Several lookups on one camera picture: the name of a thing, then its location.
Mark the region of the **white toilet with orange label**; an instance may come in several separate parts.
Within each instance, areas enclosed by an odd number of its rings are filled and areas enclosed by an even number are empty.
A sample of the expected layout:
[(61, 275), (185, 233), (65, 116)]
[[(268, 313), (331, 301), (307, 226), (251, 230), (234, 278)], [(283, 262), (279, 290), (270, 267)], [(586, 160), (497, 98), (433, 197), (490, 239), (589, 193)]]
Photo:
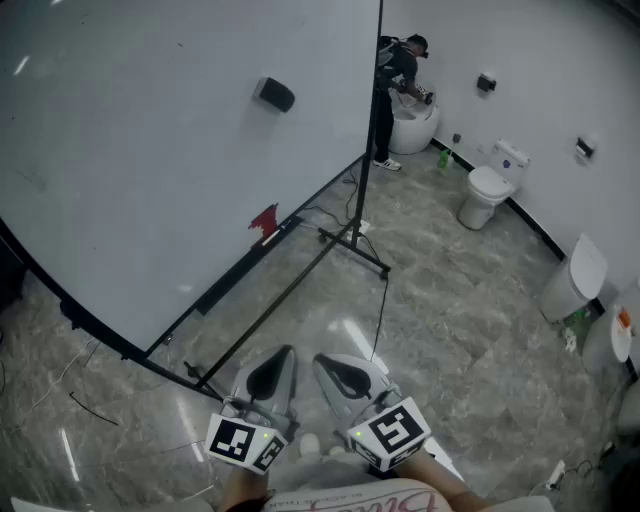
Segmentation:
[(597, 376), (626, 363), (638, 336), (637, 320), (629, 299), (619, 298), (593, 323), (582, 350), (582, 362), (589, 374)]

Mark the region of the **large white whiteboard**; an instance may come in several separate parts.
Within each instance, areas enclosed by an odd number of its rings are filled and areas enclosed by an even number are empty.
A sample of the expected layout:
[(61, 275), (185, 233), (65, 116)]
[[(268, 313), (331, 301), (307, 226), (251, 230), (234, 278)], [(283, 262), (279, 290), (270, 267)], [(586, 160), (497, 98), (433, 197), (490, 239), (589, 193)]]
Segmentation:
[[(149, 349), (365, 150), (379, 0), (4, 0), (0, 221)], [(253, 97), (272, 77), (282, 113)]]

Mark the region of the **person's white printed shirt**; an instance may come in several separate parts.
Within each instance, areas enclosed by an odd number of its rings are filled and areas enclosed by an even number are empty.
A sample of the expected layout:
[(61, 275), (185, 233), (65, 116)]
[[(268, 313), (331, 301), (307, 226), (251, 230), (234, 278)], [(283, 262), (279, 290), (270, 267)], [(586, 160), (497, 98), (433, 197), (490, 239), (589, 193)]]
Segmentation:
[(453, 512), (435, 488), (390, 479), (331, 489), (305, 489), (270, 498), (262, 512)]

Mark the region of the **black pen tray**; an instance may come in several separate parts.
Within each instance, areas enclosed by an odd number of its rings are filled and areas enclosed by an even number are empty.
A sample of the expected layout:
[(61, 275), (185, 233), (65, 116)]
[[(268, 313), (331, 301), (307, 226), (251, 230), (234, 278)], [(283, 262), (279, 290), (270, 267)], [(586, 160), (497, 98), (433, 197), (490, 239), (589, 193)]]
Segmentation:
[(218, 279), (196, 302), (195, 310), (201, 315), (207, 314), (238, 282), (243, 279), (266, 255), (281, 243), (303, 221), (299, 215), (293, 215), (277, 229), (281, 233), (266, 247), (258, 241), (230, 270)]

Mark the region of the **round white toilet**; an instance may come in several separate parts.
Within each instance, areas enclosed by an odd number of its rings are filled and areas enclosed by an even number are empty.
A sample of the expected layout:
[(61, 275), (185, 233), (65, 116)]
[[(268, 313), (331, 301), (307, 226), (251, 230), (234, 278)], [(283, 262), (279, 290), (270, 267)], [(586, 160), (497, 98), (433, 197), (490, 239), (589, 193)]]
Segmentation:
[(389, 150), (399, 155), (423, 151), (433, 139), (439, 124), (440, 111), (435, 99), (425, 104), (398, 92), (393, 92), (391, 98), (394, 126)]

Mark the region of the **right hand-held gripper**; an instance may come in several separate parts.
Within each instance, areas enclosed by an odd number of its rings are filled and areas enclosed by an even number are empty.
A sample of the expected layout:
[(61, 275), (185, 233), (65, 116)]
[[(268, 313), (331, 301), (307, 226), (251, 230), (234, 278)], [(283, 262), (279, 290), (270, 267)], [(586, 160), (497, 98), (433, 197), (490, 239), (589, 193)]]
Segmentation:
[(314, 375), (341, 422), (359, 405), (393, 405), (347, 431), (348, 445), (371, 466), (386, 472), (419, 451), (431, 429), (411, 397), (400, 391), (373, 362), (347, 354), (317, 354)]

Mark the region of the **black whiteboard stand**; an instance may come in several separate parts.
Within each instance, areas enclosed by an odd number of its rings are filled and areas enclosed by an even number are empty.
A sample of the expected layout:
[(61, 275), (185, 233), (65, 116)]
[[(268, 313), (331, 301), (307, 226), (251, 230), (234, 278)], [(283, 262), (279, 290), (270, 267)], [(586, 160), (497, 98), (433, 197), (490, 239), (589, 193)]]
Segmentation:
[(315, 270), (315, 268), (336, 245), (347, 249), (355, 256), (362, 258), (366, 262), (377, 267), (379, 269), (378, 275), (380, 277), (380, 280), (388, 282), (391, 267), (388, 264), (384, 263), (375, 254), (371, 255), (358, 247), (358, 240), (360, 238), (363, 238), (363, 235), (360, 233), (360, 227), (366, 200), (366, 189), (369, 180), (369, 170), (371, 163), (370, 153), (372, 151), (374, 143), (375, 118), (377, 116), (376, 103), (377, 100), (373, 99), (370, 107), (366, 149), (364, 154), (359, 158), (359, 161), (361, 162), (361, 170), (357, 187), (357, 201), (354, 217), (347, 224), (345, 224), (337, 234), (329, 233), (324, 228), (316, 229), (318, 233), (318, 240), (324, 244), (322, 250), (288, 285), (288, 287), (274, 298), (274, 300), (269, 304), (264, 312), (256, 318), (256, 320), (247, 328), (247, 330), (240, 335), (240, 337), (224, 352), (223, 355), (220, 356), (220, 358), (206, 372), (200, 375), (195, 370), (194, 366), (189, 366), (187, 368), (188, 371), (191, 371), (197, 377), (197, 381), (195, 383), (191, 382), (190, 380), (184, 379), (177, 374), (169, 371), (168, 369), (158, 365), (154, 361), (150, 360), (149, 357), (144, 357), (140, 361), (137, 361), (137, 364), (139, 366), (187, 389), (203, 394), (205, 396), (215, 398), (217, 400), (221, 400), (222, 396), (212, 387), (210, 381), (238, 352), (238, 350), (249, 341), (249, 339), (270, 318), (270, 316), (304, 282), (304, 280)]

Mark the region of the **person's right forearm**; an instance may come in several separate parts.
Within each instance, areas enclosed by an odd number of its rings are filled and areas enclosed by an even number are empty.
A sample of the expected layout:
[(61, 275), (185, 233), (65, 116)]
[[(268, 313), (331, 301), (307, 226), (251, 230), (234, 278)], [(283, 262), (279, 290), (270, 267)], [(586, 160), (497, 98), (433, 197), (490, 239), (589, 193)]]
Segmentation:
[(394, 471), (400, 478), (420, 481), (434, 488), (452, 512), (481, 512), (492, 507), (424, 449), (395, 466)]

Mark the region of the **white toilet with tank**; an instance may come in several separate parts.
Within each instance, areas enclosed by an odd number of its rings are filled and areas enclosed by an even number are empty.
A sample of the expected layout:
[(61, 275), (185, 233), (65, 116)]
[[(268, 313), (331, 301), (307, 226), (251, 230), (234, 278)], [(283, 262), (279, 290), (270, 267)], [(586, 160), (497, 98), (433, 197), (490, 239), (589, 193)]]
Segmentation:
[(512, 143), (499, 139), (488, 164), (474, 168), (467, 178), (467, 195), (457, 218), (471, 230), (480, 230), (496, 208), (521, 187), (531, 159)]

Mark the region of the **red magnetic patch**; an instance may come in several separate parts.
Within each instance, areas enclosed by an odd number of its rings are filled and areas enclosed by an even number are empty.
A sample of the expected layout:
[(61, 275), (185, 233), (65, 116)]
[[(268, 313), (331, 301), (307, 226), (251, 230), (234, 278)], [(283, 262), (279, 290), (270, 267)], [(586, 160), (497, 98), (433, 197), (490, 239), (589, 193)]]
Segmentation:
[(278, 226), (277, 208), (277, 203), (269, 205), (250, 222), (248, 229), (259, 229), (262, 233), (262, 238), (268, 238), (269, 236), (271, 236), (276, 231)]

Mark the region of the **white toilet with raised lid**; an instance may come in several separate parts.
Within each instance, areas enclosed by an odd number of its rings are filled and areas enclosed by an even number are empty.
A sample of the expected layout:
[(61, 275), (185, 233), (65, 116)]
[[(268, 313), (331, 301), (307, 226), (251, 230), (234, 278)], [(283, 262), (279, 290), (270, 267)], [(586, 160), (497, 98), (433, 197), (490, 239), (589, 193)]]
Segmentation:
[(542, 315), (549, 322), (562, 320), (600, 293), (608, 263), (594, 242), (582, 233), (569, 256), (545, 284), (541, 298)]

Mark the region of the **black whiteboard eraser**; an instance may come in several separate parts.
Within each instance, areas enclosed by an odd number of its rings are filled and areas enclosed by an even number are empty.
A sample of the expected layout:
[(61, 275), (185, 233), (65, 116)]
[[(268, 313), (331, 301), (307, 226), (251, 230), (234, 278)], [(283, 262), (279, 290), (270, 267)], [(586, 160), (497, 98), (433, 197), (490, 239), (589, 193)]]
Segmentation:
[(284, 84), (272, 77), (259, 79), (253, 97), (282, 113), (287, 113), (294, 105), (295, 94)]

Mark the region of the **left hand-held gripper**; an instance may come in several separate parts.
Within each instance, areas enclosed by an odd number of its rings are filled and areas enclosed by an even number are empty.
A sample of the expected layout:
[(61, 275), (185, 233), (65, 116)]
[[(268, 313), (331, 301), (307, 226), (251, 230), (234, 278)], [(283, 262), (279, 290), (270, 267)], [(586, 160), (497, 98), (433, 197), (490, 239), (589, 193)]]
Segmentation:
[(213, 413), (205, 450), (225, 463), (266, 474), (299, 428), (288, 410), (297, 358), (291, 345), (272, 347), (240, 368), (222, 409)]

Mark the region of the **person's left forearm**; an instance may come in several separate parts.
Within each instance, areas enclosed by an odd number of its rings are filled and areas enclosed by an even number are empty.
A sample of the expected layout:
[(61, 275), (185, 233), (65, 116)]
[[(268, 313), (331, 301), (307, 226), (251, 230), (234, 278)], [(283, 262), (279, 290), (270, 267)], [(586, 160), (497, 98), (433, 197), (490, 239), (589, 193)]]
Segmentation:
[(234, 467), (224, 486), (218, 512), (262, 512), (270, 498), (269, 475)]

